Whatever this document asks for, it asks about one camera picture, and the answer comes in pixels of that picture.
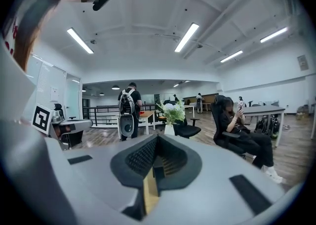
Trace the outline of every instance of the white vase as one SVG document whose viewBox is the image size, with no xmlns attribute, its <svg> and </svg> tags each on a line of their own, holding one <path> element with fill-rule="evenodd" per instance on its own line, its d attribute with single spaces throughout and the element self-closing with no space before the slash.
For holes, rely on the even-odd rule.
<svg viewBox="0 0 316 225">
<path fill-rule="evenodd" d="M 166 125 L 166 127 L 164 129 L 164 134 L 165 135 L 174 135 L 173 125 Z"/>
</svg>

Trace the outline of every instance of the ceiling light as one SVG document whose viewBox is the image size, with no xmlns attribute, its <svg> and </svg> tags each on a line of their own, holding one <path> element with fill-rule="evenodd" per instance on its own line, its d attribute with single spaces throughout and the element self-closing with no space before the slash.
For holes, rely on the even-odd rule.
<svg viewBox="0 0 316 225">
<path fill-rule="evenodd" d="M 185 36 L 182 38 L 180 43 L 178 44 L 177 48 L 175 49 L 175 52 L 180 52 L 181 49 L 185 46 L 185 44 L 189 41 L 189 39 L 192 37 L 192 35 L 196 32 L 196 30 L 199 28 L 199 25 L 193 23 Z"/>
<path fill-rule="evenodd" d="M 234 58 L 234 57 L 236 57 L 237 55 L 240 55 L 241 53 L 243 53 L 243 52 L 240 50 L 240 51 L 238 51 L 238 52 L 236 52 L 236 53 L 234 53 L 234 54 L 228 56 L 227 58 L 221 60 L 221 62 L 228 61 L 228 60 L 230 60 L 231 58 Z"/>
<path fill-rule="evenodd" d="M 45 63 L 47 66 L 49 66 L 49 67 L 54 67 L 53 64 L 51 64 L 51 63 L 49 63 L 49 62 L 47 62 L 47 61 L 44 61 L 42 58 L 39 58 L 38 56 L 33 55 L 33 54 L 32 54 L 32 56 L 33 56 L 35 59 L 40 60 L 42 63 Z"/>
<path fill-rule="evenodd" d="M 265 38 L 261 39 L 260 42 L 261 42 L 261 43 L 266 42 L 266 41 L 268 41 L 269 39 L 274 38 L 275 36 L 278 36 L 278 35 L 280 35 L 280 34 L 282 34 L 282 33 L 285 33 L 286 31 L 287 31 L 287 27 L 285 27 L 285 28 L 283 28 L 283 29 L 281 29 L 281 30 L 278 30 L 278 31 L 275 32 L 275 33 L 272 33 L 272 34 L 269 35 L 269 36 L 266 36 Z"/>
<path fill-rule="evenodd" d="M 119 87 L 117 85 L 113 85 L 112 89 L 113 90 L 119 90 Z"/>
<path fill-rule="evenodd" d="M 79 35 L 75 32 L 73 28 L 67 30 L 67 32 L 79 43 L 80 46 L 84 48 L 88 53 L 93 53 L 93 51 L 88 47 L 88 45 L 79 37 Z"/>
</svg>

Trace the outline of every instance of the man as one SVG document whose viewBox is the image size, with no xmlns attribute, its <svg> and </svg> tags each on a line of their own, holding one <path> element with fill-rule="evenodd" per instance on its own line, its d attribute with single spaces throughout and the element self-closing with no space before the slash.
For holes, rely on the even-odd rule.
<svg viewBox="0 0 316 225">
<path fill-rule="evenodd" d="M 174 96 L 174 100 L 175 100 L 176 102 L 178 102 L 179 99 L 177 98 L 177 95 L 175 94 L 175 95 L 173 95 L 173 96 Z"/>
<path fill-rule="evenodd" d="M 138 135 L 138 119 L 140 116 L 140 109 L 143 106 L 143 102 L 140 96 L 140 93 L 136 90 L 136 84 L 135 83 L 130 83 L 128 88 L 125 89 L 127 93 L 130 92 L 130 90 L 134 90 L 133 93 L 130 95 L 135 103 L 135 112 L 133 112 L 133 118 L 134 118 L 134 131 L 132 134 L 132 138 L 136 138 Z M 120 102 L 120 97 L 122 96 L 122 92 L 119 93 L 118 95 L 118 104 Z M 122 141 L 125 141 L 127 139 L 126 136 L 121 135 Z"/>
<path fill-rule="evenodd" d="M 201 109 L 201 113 L 203 113 L 202 101 L 204 100 L 204 98 L 201 96 L 201 93 L 197 95 L 196 99 L 197 99 L 197 113 L 199 112 L 200 109 Z"/>
</svg>

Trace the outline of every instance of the glass door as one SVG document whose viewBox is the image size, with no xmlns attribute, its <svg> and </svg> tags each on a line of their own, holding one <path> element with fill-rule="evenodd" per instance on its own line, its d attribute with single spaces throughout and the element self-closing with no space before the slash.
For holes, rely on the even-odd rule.
<svg viewBox="0 0 316 225">
<path fill-rule="evenodd" d="M 67 74 L 66 91 L 65 91 L 65 119 L 79 120 L 79 94 L 80 94 L 80 78 Z"/>
</svg>

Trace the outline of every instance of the white sneakers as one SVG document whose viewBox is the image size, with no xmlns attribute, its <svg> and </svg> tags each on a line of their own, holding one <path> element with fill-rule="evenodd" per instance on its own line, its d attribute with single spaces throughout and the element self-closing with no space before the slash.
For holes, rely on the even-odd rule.
<svg viewBox="0 0 316 225">
<path fill-rule="evenodd" d="M 275 183 L 277 184 L 282 183 L 283 178 L 277 174 L 273 166 L 272 167 L 265 166 L 265 174 L 269 178 L 271 178 Z"/>
</svg>

